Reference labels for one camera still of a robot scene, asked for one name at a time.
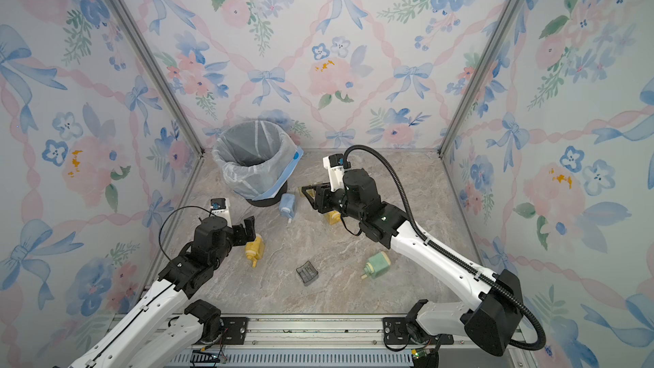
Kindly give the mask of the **blue pencil sharpener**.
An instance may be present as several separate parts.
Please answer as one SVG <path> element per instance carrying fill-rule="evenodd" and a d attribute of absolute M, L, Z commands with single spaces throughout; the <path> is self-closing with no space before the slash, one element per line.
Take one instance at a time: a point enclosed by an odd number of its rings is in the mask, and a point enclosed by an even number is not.
<path fill-rule="evenodd" d="M 279 201 L 279 213 L 288 223 L 291 223 L 296 216 L 296 195 L 283 194 Z"/>

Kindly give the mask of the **dark shavings tray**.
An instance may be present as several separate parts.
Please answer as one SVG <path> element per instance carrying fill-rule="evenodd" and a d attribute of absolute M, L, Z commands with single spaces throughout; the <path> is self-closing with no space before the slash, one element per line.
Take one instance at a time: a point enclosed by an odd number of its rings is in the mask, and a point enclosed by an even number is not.
<path fill-rule="evenodd" d="M 306 261 L 303 265 L 298 267 L 296 273 L 304 286 L 309 286 L 318 279 L 318 270 L 310 261 Z"/>

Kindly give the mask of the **yellow transparent shavings tray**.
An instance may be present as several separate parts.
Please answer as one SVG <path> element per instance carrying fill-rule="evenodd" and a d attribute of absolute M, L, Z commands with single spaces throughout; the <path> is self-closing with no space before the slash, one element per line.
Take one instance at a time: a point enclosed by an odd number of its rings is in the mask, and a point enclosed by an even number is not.
<path fill-rule="evenodd" d="M 316 183 L 310 186 L 305 187 L 306 190 L 308 191 L 313 191 L 317 193 L 319 190 L 324 190 L 327 189 L 330 191 L 330 182 L 321 182 L 321 183 Z"/>

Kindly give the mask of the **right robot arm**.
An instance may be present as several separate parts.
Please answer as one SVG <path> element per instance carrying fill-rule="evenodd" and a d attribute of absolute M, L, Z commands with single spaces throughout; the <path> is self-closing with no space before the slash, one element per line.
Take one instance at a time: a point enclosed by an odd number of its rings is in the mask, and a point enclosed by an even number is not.
<path fill-rule="evenodd" d="M 523 319 L 517 306 L 502 295 L 522 298 L 518 277 L 494 273 L 451 248 L 423 228 L 414 229 L 407 213 L 382 200 L 374 179 L 363 169 L 332 170 L 328 182 L 305 186 L 301 192 L 320 214 L 336 211 L 359 223 L 359 231 L 427 270 L 445 283 L 458 302 L 437 305 L 419 301 L 407 318 L 422 332 L 467 336 L 488 354 L 502 356 Z"/>

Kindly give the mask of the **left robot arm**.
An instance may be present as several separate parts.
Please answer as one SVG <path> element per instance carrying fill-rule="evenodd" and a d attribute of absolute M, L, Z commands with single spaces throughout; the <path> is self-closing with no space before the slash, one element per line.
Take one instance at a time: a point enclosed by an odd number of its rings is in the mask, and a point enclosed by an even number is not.
<path fill-rule="evenodd" d="M 221 310 L 196 300 L 161 334 L 158 328 L 211 280 L 231 249 L 256 238 L 255 218 L 230 225 L 226 216 L 208 216 L 193 241 L 159 273 L 147 293 L 110 332 L 72 367 L 164 367 L 197 342 L 212 346 L 228 329 Z"/>

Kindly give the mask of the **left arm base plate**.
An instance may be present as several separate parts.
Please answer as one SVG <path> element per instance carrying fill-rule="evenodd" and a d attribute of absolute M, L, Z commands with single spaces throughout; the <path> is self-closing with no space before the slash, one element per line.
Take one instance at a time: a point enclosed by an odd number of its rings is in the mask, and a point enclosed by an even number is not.
<path fill-rule="evenodd" d="M 200 337 L 193 345 L 244 345 L 249 323 L 247 317 L 214 317 L 199 322 Z"/>

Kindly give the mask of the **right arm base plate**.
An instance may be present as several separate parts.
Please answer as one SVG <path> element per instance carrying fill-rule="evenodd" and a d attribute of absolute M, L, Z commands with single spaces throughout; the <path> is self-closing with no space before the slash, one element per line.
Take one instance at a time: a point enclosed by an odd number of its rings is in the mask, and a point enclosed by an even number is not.
<path fill-rule="evenodd" d="M 383 324 L 383 342 L 392 349 L 454 344 L 452 335 L 431 336 L 417 323 L 408 322 L 405 317 L 384 317 L 381 319 L 381 323 Z"/>

